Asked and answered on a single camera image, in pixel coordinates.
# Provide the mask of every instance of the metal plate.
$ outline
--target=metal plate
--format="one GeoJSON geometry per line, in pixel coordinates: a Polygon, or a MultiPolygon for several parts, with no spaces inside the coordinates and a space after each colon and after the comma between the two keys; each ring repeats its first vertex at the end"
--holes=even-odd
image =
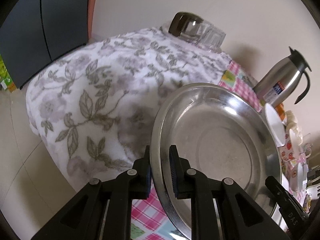
{"type": "Polygon", "coordinates": [[[181,87],[161,106],[152,130],[150,160],[159,200],[175,227],[191,239],[190,200],[172,190],[169,147],[209,178],[233,178],[268,214],[276,203],[267,176],[281,182],[278,150],[259,114],[232,92],[207,83],[181,87]]]}

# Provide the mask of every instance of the white plastic fork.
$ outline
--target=white plastic fork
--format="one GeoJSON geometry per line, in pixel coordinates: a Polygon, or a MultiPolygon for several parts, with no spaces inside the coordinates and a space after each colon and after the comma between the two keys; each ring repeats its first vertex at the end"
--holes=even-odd
{"type": "Polygon", "coordinates": [[[307,187],[307,193],[311,196],[311,200],[316,200],[320,196],[320,183],[307,187]]]}

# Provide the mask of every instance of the tray rim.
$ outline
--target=tray rim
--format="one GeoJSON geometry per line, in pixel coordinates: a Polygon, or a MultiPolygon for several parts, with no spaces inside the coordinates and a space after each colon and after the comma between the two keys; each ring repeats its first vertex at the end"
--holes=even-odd
{"type": "MultiPolygon", "coordinates": [[[[150,165],[151,165],[151,171],[152,171],[152,179],[153,184],[155,186],[159,201],[164,209],[164,212],[168,216],[171,223],[188,239],[191,239],[191,228],[183,221],[183,219],[180,217],[179,213],[175,210],[171,199],[169,197],[164,177],[163,177],[163,166],[160,156],[160,137],[161,137],[161,131],[162,126],[164,123],[164,118],[166,116],[166,113],[168,112],[171,104],[173,101],[178,98],[180,95],[185,93],[188,90],[195,89],[195,88],[201,88],[201,87],[209,87],[209,88],[215,88],[219,90],[223,90],[235,97],[237,97],[239,100],[244,102],[246,105],[248,105],[251,109],[253,109],[255,112],[257,112],[254,108],[252,108],[247,102],[245,102],[240,96],[233,93],[232,91],[220,87],[218,85],[214,85],[211,83],[192,83],[185,86],[182,86],[181,88],[177,89],[176,91],[172,92],[169,97],[163,102],[162,106],[158,110],[156,114],[156,118],[153,124],[152,128],[152,134],[151,134],[151,143],[150,143],[150,165]]],[[[268,128],[269,132],[270,129],[268,125],[266,124],[265,120],[261,118],[261,120],[265,123],[266,127],[268,128]]],[[[282,171],[281,171],[281,164],[279,163],[279,178],[280,183],[282,182],[282,171]]],[[[277,207],[277,203],[273,207],[273,210],[270,214],[270,217],[273,215],[277,207]]]]}

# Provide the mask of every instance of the thermos label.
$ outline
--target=thermos label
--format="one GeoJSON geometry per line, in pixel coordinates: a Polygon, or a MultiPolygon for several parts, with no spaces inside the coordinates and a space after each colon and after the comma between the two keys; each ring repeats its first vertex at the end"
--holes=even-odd
{"type": "Polygon", "coordinates": [[[276,83],[269,91],[263,96],[263,99],[265,100],[266,103],[271,103],[274,101],[278,95],[284,90],[283,85],[278,82],[276,83]]]}

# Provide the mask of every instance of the silver rivet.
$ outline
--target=silver rivet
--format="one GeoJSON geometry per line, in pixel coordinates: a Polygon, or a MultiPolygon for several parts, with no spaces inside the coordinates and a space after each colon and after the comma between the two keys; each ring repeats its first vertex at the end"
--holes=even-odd
{"type": "Polygon", "coordinates": [[[223,181],[227,185],[232,185],[233,184],[233,179],[230,179],[230,178],[225,178],[223,181]]]}
{"type": "Polygon", "coordinates": [[[97,185],[99,183],[99,179],[92,178],[89,180],[90,185],[97,185]]]}
{"type": "Polygon", "coordinates": [[[196,172],[195,169],[188,169],[188,170],[187,170],[187,173],[188,173],[189,175],[195,175],[197,172],[196,172]]]}
{"type": "Polygon", "coordinates": [[[137,171],[135,169],[131,169],[127,171],[128,175],[133,176],[137,174],[137,171]]]}

